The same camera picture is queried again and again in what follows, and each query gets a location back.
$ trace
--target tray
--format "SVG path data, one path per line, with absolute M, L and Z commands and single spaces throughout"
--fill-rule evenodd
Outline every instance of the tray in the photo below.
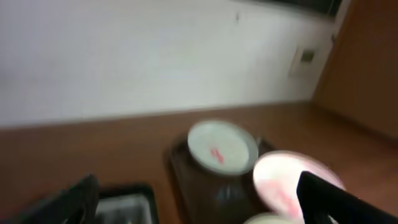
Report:
M 263 139 L 257 141 L 259 156 L 275 150 Z M 177 202 L 182 219 L 190 224 L 242 224 L 259 213 L 269 212 L 257 196 L 252 170 L 234 177 L 206 170 L 191 156 L 183 138 L 169 155 Z

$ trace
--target sink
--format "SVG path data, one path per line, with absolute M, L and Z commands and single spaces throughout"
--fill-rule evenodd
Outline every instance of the sink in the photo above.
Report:
M 158 224 L 152 188 L 134 184 L 101 191 L 94 223 Z

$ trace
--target wooden table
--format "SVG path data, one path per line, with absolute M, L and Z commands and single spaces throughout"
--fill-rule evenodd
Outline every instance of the wooden table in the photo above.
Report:
M 160 223 L 181 223 L 164 155 L 205 118 L 232 121 L 333 169 L 357 197 L 398 215 L 398 143 L 306 103 L 0 131 L 0 218 L 88 173 L 101 186 L 147 182 Z

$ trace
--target white wall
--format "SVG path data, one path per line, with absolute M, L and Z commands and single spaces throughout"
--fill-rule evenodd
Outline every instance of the white wall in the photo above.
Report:
M 0 0 L 0 126 L 307 100 L 333 29 L 231 0 Z M 316 66 L 289 78 L 297 45 Z

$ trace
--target wooden cabinet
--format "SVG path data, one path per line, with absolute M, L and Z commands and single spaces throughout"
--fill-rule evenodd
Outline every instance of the wooden cabinet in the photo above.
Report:
M 398 138 L 398 1 L 353 0 L 313 100 Z

